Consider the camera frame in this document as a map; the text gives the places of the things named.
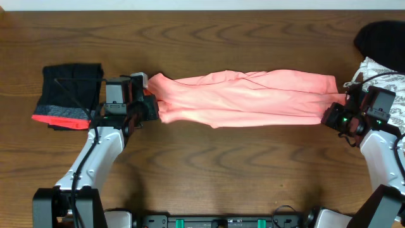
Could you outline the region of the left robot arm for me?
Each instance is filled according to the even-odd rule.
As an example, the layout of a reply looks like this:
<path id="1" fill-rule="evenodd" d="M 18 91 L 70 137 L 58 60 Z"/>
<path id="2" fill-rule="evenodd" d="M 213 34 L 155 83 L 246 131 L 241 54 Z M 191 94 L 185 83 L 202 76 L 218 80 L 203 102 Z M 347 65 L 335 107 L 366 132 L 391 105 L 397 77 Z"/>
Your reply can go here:
<path id="1" fill-rule="evenodd" d="M 100 190 L 134 130 L 159 118 L 156 97 L 146 94 L 147 86 L 143 72 L 106 81 L 106 101 L 86 113 L 90 127 L 77 159 L 54 187 L 34 194 L 34 227 L 136 226 L 128 210 L 104 210 Z"/>

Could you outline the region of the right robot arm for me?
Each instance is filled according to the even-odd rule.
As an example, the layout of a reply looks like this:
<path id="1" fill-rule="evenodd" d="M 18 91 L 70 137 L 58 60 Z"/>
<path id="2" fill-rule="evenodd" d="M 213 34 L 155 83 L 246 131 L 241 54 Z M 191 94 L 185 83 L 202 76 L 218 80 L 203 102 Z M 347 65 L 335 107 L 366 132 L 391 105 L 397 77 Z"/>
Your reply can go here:
<path id="1" fill-rule="evenodd" d="M 345 104 L 333 103 L 321 120 L 359 148 L 366 160 L 373 194 L 353 215 L 320 208 L 306 227 L 384 228 L 404 223 L 404 134 L 389 124 L 396 94 L 375 86 L 350 86 Z"/>

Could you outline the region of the coral pink t-shirt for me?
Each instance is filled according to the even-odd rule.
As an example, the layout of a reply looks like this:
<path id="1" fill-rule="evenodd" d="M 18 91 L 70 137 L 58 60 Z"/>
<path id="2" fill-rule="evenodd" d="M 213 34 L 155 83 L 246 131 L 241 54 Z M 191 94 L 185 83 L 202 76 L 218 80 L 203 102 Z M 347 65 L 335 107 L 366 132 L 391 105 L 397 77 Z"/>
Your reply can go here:
<path id="1" fill-rule="evenodd" d="M 151 77 L 162 122 L 186 120 L 219 127 L 317 125 L 334 102 L 344 103 L 335 77 L 295 70 L 235 72 L 172 80 Z"/>

